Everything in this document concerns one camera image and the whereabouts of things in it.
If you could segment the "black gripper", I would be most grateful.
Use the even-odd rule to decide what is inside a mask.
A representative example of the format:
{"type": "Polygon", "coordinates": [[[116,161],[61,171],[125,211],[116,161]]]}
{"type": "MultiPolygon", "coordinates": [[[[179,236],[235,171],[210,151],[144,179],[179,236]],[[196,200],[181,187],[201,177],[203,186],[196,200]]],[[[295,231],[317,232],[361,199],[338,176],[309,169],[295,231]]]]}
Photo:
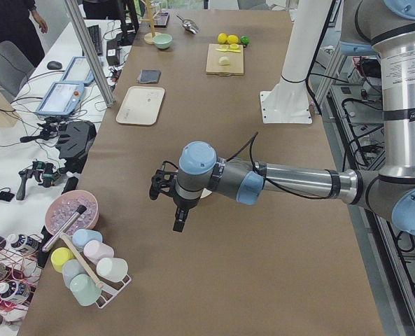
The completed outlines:
{"type": "Polygon", "coordinates": [[[185,221],[188,217],[189,210],[196,207],[200,201],[200,197],[194,199],[186,199],[176,194],[173,197],[174,204],[176,205],[175,221],[173,231],[182,232],[185,226],[185,221]]]}

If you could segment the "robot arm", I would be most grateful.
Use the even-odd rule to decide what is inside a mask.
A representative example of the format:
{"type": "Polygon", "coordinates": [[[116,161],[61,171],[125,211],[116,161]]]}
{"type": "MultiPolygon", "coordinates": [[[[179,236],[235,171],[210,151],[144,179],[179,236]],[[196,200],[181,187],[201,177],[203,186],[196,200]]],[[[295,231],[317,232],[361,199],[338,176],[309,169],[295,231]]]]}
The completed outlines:
{"type": "Polygon", "coordinates": [[[224,160],[203,141],[183,149],[171,191],[183,230],[203,190],[254,204],[263,190],[341,199],[415,235],[415,1],[346,1],[342,47],[370,45],[381,58],[385,162],[379,171],[301,169],[224,160]]]}

